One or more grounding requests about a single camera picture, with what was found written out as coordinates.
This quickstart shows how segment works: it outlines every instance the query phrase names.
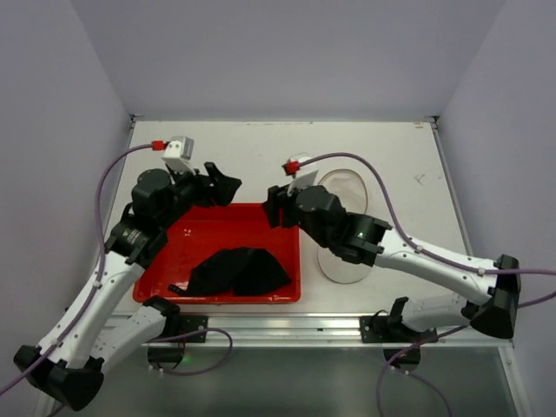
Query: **white table surface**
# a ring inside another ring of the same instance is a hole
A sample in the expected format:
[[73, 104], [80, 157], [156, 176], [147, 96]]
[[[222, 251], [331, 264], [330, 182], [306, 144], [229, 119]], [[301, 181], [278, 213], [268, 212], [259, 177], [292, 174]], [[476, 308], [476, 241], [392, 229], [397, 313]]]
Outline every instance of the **white table surface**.
[[[267, 188], [288, 183], [281, 165], [291, 155], [347, 151], [364, 156], [381, 173], [404, 229], [427, 242], [465, 252], [433, 132], [428, 123], [403, 122], [138, 122], [131, 145], [172, 136], [195, 139], [193, 164], [215, 162], [225, 175], [243, 181], [235, 202], [262, 202]], [[161, 153], [128, 157], [109, 219], [109, 230], [130, 202], [136, 178], [163, 168]], [[364, 166], [345, 158], [319, 162], [317, 181], [332, 169], [358, 172], [367, 184], [370, 214], [390, 221], [375, 179]], [[182, 311], [209, 314], [358, 314], [389, 310], [395, 298], [422, 298], [448, 290], [401, 272], [375, 267], [350, 285], [326, 279], [316, 263], [316, 246], [301, 232], [301, 299], [275, 305], [182, 305]], [[132, 314], [139, 305], [130, 290], [115, 313]]]

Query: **lavender wall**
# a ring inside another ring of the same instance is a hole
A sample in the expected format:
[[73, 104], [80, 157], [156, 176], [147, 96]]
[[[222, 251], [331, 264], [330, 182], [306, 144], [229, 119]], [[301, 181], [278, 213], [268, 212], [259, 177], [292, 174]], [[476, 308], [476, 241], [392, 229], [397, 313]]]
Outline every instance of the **lavender wall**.
[[438, 115], [504, 0], [72, 0], [126, 108], [180, 119]]
[[[508, 0], [440, 119], [476, 254], [556, 269], [556, 3]], [[556, 290], [523, 276], [522, 300]], [[553, 415], [556, 301], [520, 311], [515, 346], [536, 413]]]
[[[0, 57], [3, 386], [19, 345], [52, 328], [90, 272], [94, 188], [129, 124], [69, 2], [3, 0]], [[31, 415], [37, 393], [21, 383], [0, 414]]]

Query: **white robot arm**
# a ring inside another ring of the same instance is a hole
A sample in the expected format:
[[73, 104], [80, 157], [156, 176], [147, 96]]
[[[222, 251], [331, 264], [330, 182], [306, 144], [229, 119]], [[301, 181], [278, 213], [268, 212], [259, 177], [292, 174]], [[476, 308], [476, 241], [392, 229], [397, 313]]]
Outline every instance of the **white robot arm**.
[[26, 371], [33, 386], [73, 410], [89, 404], [104, 375], [138, 346], [181, 330], [179, 307], [155, 296], [121, 326], [101, 334], [118, 302], [168, 241], [166, 230], [193, 205], [230, 204], [242, 184], [223, 175], [212, 162], [204, 165], [208, 175], [192, 169], [192, 146], [193, 141], [185, 137], [165, 144], [162, 159], [168, 172], [150, 169], [137, 178], [132, 203], [104, 245], [103, 275], [98, 277], [99, 262], [55, 327], [38, 345], [21, 346], [14, 357], [22, 371], [33, 367]]
[[[361, 332], [368, 329], [382, 342], [416, 341], [427, 336], [429, 329], [470, 325], [493, 337], [513, 337], [520, 277], [485, 271], [517, 269], [515, 258], [475, 258], [413, 237], [409, 238], [412, 244], [407, 244], [400, 231], [387, 222], [348, 213], [336, 195], [312, 185], [317, 167], [307, 155], [290, 158], [283, 168], [294, 179], [286, 186], [268, 189], [264, 208], [271, 227], [299, 226], [343, 261], [395, 269], [453, 291], [451, 295], [417, 301], [400, 298], [387, 317], [363, 320]], [[447, 262], [437, 261], [423, 251], [440, 255]]]

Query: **purple cable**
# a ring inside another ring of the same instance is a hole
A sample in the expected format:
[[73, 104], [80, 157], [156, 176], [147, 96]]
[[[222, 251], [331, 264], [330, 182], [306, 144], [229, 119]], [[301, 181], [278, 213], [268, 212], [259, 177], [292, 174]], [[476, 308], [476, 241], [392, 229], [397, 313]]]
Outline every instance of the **purple cable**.
[[[104, 170], [103, 175], [101, 176], [101, 179], [98, 182], [98, 185], [96, 187], [96, 193], [95, 193], [95, 226], [96, 226], [95, 231], [96, 231], [96, 238], [97, 238], [98, 242], [100, 243], [101, 254], [100, 254], [100, 261], [98, 263], [98, 272], [96, 274], [96, 280], [97, 281], [100, 281], [102, 279], [103, 272], [104, 272], [104, 266], [106, 264], [106, 254], [104, 253], [104, 250], [103, 250], [103, 247], [104, 247], [103, 219], [102, 219], [102, 216], [101, 216], [101, 193], [103, 191], [103, 185], [104, 185], [104, 182], [106, 181], [106, 177], [108, 176], [109, 172], [114, 168], [114, 166], [118, 162], [120, 162], [120, 160], [123, 159], [125, 156], [127, 156], [130, 153], [135, 152], [137, 150], [151, 149], [151, 148], [152, 148], [152, 146], [150, 144], [149, 145], [140, 145], [140, 146], [135, 146], [133, 148], [129, 148], [128, 150], [123, 152], [120, 156], [118, 156]], [[63, 340], [71, 332], [71, 330], [77, 324], [77, 322], [81, 319], [81, 317], [83, 317], [83, 315], [85, 314], [85, 311], [87, 311], [87, 308], [89, 307], [90, 303], [93, 301], [93, 297], [95, 296], [96, 291], [97, 291], [97, 287], [93, 287], [90, 290], [89, 295], [85, 299], [85, 302], [81, 306], [80, 310], [77, 312], [76, 316], [73, 318], [72, 321], [69, 322], [68, 326], [58, 336], [59, 341]], [[0, 397], [2, 395], [6, 394], [8, 391], [10, 391], [15, 385], [17, 385], [24, 378], [26, 378], [41, 363], [46, 361], [46, 359], [49, 357], [49, 355], [52, 352], [54, 352], [55, 349], [56, 349], [56, 345], [50, 346], [48, 349], [46, 349], [44, 354], [42, 354], [39, 359], [37, 359], [35, 362], [33, 362], [33, 364], [30, 367], [25, 369], [16, 378], [14, 378], [13, 381], [9, 382], [5, 387], [0, 389]]]
[[47, 414], [46, 417], [54, 417], [55, 415], [57, 415], [58, 413], [60, 413], [63, 409], [65, 408], [64, 404], [61, 402], [60, 404], [58, 404], [58, 407], [56, 407], [54, 410], [52, 410], [50, 412], [50, 414]]
[[226, 362], [229, 359], [230, 355], [232, 354], [232, 349], [234, 348], [234, 341], [232, 340], [232, 336], [226, 330], [222, 330], [221, 328], [204, 328], [203, 330], [196, 330], [195, 332], [190, 332], [190, 333], [186, 333], [186, 334], [179, 334], [177, 336], [162, 337], [160, 339], [153, 339], [151, 342], [160, 343], [160, 342], [165, 342], [165, 341], [185, 341], [188, 337], [197, 336], [199, 334], [206, 334], [208, 332], [217, 332], [217, 333], [224, 334], [229, 340], [228, 351], [226, 351], [226, 354], [217, 363], [215, 363], [214, 365], [211, 365], [210, 367], [205, 367], [204, 369], [201, 369], [199, 371], [190, 371], [190, 372], [179, 372], [179, 371], [175, 371], [173, 369], [163, 369], [161, 367], [158, 367], [157, 369], [162, 369], [162, 371], [165, 374], [170, 374], [170, 375], [195, 376], [195, 375], [206, 374], [207, 372], [213, 371], [213, 370], [217, 369], [218, 367], [222, 366], [224, 364], [224, 362]]
[[[463, 330], [464, 328], [466, 328], [466, 326], [459, 326], [457, 328], [452, 328], [452, 329], [450, 329], [450, 330], [448, 330], [444, 333], [438, 334], [437, 336], [431, 336], [431, 337], [428, 337], [426, 339], [423, 339], [422, 341], [417, 341], [411, 346], [404, 347], [401, 351], [397, 352], [390, 359], [388, 359], [388, 361], [384, 364], [384, 367], [382, 367], [382, 369], [381, 369], [381, 373], [379, 374], [379, 378], [376, 381], [376, 389], [375, 389], [376, 406], [379, 409], [379, 414], [381, 415], [381, 417], [385, 416], [384, 406], [382, 405], [382, 380], [384, 380], [384, 376], [386, 375], [386, 372], [387, 372], [388, 368], [392, 365], [392, 363], [396, 359], [400, 358], [402, 355], [406, 354], [407, 352], [409, 352], [411, 350], [414, 350], [414, 349], [418, 348], [421, 345], [424, 345], [425, 343], [431, 343], [431, 342], [434, 342], [434, 341], [438, 341], [438, 339], [440, 337], [449, 336], [450, 334], [454, 334], [456, 332], [459, 332], [459, 331]], [[426, 378], [424, 378], [420, 375], [417, 375], [417, 374], [409, 373], [409, 375], [413, 376], [415, 379], [417, 379], [421, 382], [424, 382], [425, 384], [430, 386], [434, 391], [436, 391], [436, 393], [441, 397], [442, 401], [444, 401], [444, 404], [446, 404], [446, 408], [448, 410], [448, 415], [450, 417], [453, 416], [452, 407], [450, 406], [450, 403], [448, 402], [446, 396], [431, 381], [429, 381]]]
[[[318, 161], [322, 161], [323, 159], [328, 159], [328, 158], [335, 158], [335, 157], [345, 157], [345, 158], [352, 158], [355, 159], [356, 161], [361, 162], [363, 165], [365, 165], [374, 175], [374, 178], [376, 178], [376, 181], [379, 183], [379, 186], [381, 187], [381, 191], [382, 194], [384, 195], [384, 200], [386, 201], [386, 205], [388, 207], [388, 212], [390, 213], [390, 216], [392, 217], [392, 222], [394, 223], [394, 226], [396, 227], [396, 230], [398, 231], [398, 233], [401, 236], [401, 239], [410, 247], [413, 249], [417, 249], [417, 244], [414, 243], [411, 239], [409, 239], [409, 236], [406, 234], [406, 232], [403, 230], [403, 228], [400, 225], [400, 221], [398, 220], [398, 216], [396, 215], [395, 211], [394, 211], [394, 205], [392, 204], [392, 200], [390, 200], [390, 194], [388, 193], [388, 190], [386, 188], [386, 184], [384, 183], [384, 181], [382, 181], [382, 178], [379, 174], [379, 172], [376, 170], [376, 168], [371, 165], [365, 158], [358, 156], [356, 154], [350, 154], [348, 152], [333, 152], [330, 154], [324, 154], [324, 155], [320, 155], [320, 156], [316, 156], [314, 158], [311, 158], [307, 161], [304, 162], [300, 162], [299, 163], [299, 168], [304, 167], [305, 165], [309, 165], [310, 163], [313, 162], [318, 162]], [[454, 262], [450, 259], [445, 258], [444, 256], [440, 256], [435, 254], [434, 252], [431, 252], [429, 250], [426, 249], [422, 249], [421, 253], [423, 253], [424, 255], [428, 256], [429, 258], [432, 258], [438, 262], [442, 262], [445, 263], [446, 265], [450, 266], [450, 267], [454, 267], [454, 268], [458, 268], [467, 272], [473, 272], [474, 274], [480, 274], [480, 271], [478, 268], [473, 268], [473, 267], [469, 267], [467, 265], [464, 265], [462, 263], [458, 263], [458, 262]], [[486, 275], [513, 275], [513, 274], [523, 274], [523, 275], [529, 275], [529, 274], [533, 274], [533, 275], [554, 275], [556, 276], [556, 271], [552, 271], [550, 269], [539, 269], [539, 268], [523, 268], [523, 269], [487, 269], [484, 271], [484, 274]], [[531, 300], [531, 301], [527, 301], [527, 302], [523, 302], [519, 305], [520, 308], [523, 307], [529, 307], [529, 306], [534, 306], [535, 304], [540, 304], [541, 302], [544, 301], [548, 301], [551, 300], [552, 298], [556, 297], [556, 291], [549, 294], [549, 295], [544, 295], [540, 298]]]

